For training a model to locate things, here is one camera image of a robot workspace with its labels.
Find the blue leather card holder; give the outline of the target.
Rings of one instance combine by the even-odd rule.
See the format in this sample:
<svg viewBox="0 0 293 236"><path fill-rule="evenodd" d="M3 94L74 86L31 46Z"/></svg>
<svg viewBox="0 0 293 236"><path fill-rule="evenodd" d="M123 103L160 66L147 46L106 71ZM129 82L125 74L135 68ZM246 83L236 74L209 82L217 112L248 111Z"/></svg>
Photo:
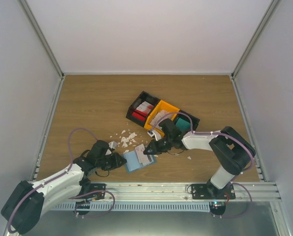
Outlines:
<svg viewBox="0 0 293 236"><path fill-rule="evenodd" d="M128 173L140 170L147 166L156 163L154 155L145 155L146 146L144 144L138 145L133 151L125 152L122 156L127 161L125 169Z"/></svg>

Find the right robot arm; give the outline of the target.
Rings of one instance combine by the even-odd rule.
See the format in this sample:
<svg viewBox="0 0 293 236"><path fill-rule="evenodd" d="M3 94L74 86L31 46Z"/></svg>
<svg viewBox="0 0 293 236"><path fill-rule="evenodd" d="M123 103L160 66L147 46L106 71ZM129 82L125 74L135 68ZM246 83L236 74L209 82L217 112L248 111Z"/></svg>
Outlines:
<svg viewBox="0 0 293 236"><path fill-rule="evenodd" d="M159 123L159 127L164 136L149 131L154 140L145 148L145 155L160 155L172 148L202 149L215 154L220 167L204 185L208 198L220 198L231 181L254 165L256 151L230 126L211 132L196 132L191 129L181 131L172 120L165 119Z"/></svg>

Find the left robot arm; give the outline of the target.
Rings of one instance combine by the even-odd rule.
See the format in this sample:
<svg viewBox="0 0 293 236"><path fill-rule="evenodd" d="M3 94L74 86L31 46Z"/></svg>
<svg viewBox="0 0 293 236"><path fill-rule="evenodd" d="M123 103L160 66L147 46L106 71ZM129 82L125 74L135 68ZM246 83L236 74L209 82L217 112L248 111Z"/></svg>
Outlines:
<svg viewBox="0 0 293 236"><path fill-rule="evenodd" d="M40 217L68 199L84 199L90 194L89 176L98 169L110 172L126 164L109 143L98 140L91 149L61 171L39 181L21 181L4 204L1 215L7 220L8 232L25 234Z"/></svg>

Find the white floral credit card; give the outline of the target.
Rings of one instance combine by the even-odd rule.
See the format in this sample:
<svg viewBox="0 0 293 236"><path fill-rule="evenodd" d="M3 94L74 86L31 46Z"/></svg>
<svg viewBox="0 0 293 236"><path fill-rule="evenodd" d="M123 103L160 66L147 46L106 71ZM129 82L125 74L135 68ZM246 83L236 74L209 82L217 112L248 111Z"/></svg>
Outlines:
<svg viewBox="0 0 293 236"><path fill-rule="evenodd" d="M145 155L144 151L145 151L145 146L143 144L136 146L135 152L136 152L137 158L141 155Z"/></svg>

